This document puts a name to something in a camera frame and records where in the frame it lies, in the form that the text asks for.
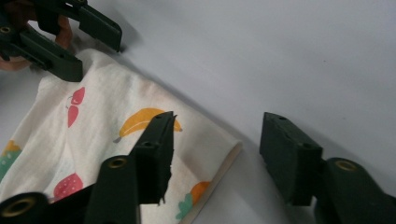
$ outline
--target cloth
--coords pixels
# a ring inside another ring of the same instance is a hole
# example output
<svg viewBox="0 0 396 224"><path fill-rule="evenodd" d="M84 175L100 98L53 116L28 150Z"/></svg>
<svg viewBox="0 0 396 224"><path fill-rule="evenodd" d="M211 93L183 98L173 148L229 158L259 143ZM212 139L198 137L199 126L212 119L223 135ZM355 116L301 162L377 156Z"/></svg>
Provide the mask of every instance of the cloth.
<svg viewBox="0 0 396 224"><path fill-rule="evenodd" d="M88 187L105 159L129 154L151 118L174 111L166 203L141 205L142 222L191 222L237 155L238 141L105 54L88 49L78 57L83 80L44 77L32 109L3 150L0 201L39 191L54 202Z"/></svg>

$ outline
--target fruit print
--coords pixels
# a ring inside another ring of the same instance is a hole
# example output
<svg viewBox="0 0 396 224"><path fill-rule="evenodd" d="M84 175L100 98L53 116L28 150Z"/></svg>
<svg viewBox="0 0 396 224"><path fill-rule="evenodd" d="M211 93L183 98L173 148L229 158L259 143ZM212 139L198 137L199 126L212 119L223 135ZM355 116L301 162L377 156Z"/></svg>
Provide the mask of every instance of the fruit print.
<svg viewBox="0 0 396 224"><path fill-rule="evenodd" d="M82 181L79 176L76 173L69 175L56 185L53 191L54 201L59 201L81 189Z"/></svg>
<svg viewBox="0 0 396 224"><path fill-rule="evenodd" d="M20 154L20 147L15 145L13 140L8 141L6 148L4 148L3 153L0 156L0 181Z"/></svg>
<svg viewBox="0 0 396 224"><path fill-rule="evenodd" d="M163 112L163 110L157 108L143 108L137 111L124 122L119 132L120 137L113 142L118 143L122 137L125 137L130 133L146 129L151 119ZM182 131L180 123L177 120L175 120L174 131Z"/></svg>
<svg viewBox="0 0 396 224"><path fill-rule="evenodd" d="M75 91L73 93L71 104L80 105L82 103L82 100L84 99L84 95L85 95L85 87L82 87L81 89Z"/></svg>
<svg viewBox="0 0 396 224"><path fill-rule="evenodd" d="M80 88L79 90L73 93L73 96L69 97L72 98L70 101L70 106L66 107L67 111L67 127L70 128L73 123L76 121L78 116L78 105L82 103L85 95L85 87Z"/></svg>
<svg viewBox="0 0 396 224"><path fill-rule="evenodd" d="M190 194L192 196L192 205L198 203L199 199L201 198L202 194L204 194L209 184L209 181L199 182L191 189Z"/></svg>
<svg viewBox="0 0 396 224"><path fill-rule="evenodd" d="M192 207L198 203L199 199L204 194L209 184L209 181L203 181L192 187L190 193L187 193L184 197L184 202L180 202L178 204L178 209L180 210L180 213L176 215L176 219L181 220L190 212Z"/></svg>
<svg viewBox="0 0 396 224"><path fill-rule="evenodd" d="M70 105L69 111L67 112L68 120L67 127L70 128L78 116L78 107L75 105Z"/></svg>

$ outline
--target strawberry print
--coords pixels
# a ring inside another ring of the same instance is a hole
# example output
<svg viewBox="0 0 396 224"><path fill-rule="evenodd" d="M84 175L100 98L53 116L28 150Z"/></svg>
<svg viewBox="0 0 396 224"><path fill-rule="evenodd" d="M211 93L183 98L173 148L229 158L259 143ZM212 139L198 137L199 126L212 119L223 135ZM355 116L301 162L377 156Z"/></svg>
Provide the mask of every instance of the strawberry print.
<svg viewBox="0 0 396 224"><path fill-rule="evenodd" d="M85 95L85 87L82 87L81 89L75 91L73 93L71 104L80 105L82 103L82 100L84 99L84 95Z"/></svg>
<svg viewBox="0 0 396 224"><path fill-rule="evenodd" d="M70 128L73 123L76 121L78 116L78 106L82 103L85 95L85 87L80 88L79 90L73 93L73 96L69 97L72 98L70 101L70 106L66 107L67 111L67 127Z"/></svg>
<svg viewBox="0 0 396 224"><path fill-rule="evenodd" d="M61 180L53 191L54 201L61 200L82 189L82 181L79 176L74 173Z"/></svg>
<svg viewBox="0 0 396 224"><path fill-rule="evenodd" d="M67 127L70 128L74 121L77 119L78 115L78 107L75 105L70 105L69 111L67 112L68 120L67 120Z"/></svg>

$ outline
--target banana print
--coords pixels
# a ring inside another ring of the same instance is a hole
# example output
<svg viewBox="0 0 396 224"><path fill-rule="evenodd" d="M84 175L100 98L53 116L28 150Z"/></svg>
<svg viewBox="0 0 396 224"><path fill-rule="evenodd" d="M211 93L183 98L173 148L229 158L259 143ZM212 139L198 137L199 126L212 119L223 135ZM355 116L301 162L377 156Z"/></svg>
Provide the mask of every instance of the banana print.
<svg viewBox="0 0 396 224"><path fill-rule="evenodd" d="M146 129L151 119L163 112L165 111L157 108L143 108L137 111L124 122L119 132L120 137L113 142L118 143L122 137L125 137L130 133ZM180 123L177 120L175 120L174 131L182 131Z"/></svg>

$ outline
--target cloth edge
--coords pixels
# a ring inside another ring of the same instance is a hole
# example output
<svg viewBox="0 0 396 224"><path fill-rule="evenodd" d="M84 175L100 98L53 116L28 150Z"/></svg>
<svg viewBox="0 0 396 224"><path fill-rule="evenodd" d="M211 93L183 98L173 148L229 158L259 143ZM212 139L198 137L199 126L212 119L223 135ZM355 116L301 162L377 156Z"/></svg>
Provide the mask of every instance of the cloth edge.
<svg viewBox="0 0 396 224"><path fill-rule="evenodd" d="M200 198L199 202L190 210L190 212L179 222L179 224L190 224L192 223L198 214L201 212L202 208L205 206L207 200L209 200L210 195L212 195L216 186L223 178L225 173L230 169L231 165L235 161L236 157L239 155L239 152L242 150L243 145L241 142L236 143L236 145L231 149L228 153L218 171L216 172L213 180L211 181L209 187L206 189L205 193Z"/></svg>

